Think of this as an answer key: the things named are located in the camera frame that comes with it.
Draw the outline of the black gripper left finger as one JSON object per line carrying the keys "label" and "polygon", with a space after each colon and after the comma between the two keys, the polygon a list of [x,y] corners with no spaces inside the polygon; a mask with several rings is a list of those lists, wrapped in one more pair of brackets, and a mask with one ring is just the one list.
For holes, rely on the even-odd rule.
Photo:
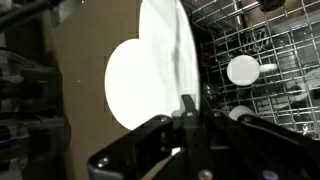
{"label": "black gripper left finger", "polygon": [[170,175],[197,180],[213,168],[210,145],[191,96],[181,97],[185,110],[178,117],[156,115],[133,131],[92,155],[90,180],[140,180],[158,162],[178,148],[180,163]]}

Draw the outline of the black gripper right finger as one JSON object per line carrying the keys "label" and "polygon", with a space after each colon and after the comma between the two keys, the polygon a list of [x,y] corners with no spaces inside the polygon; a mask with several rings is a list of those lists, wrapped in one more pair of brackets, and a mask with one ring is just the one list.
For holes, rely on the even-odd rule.
{"label": "black gripper right finger", "polygon": [[217,180],[320,180],[320,143],[245,113],[231,119],[201,100]]}

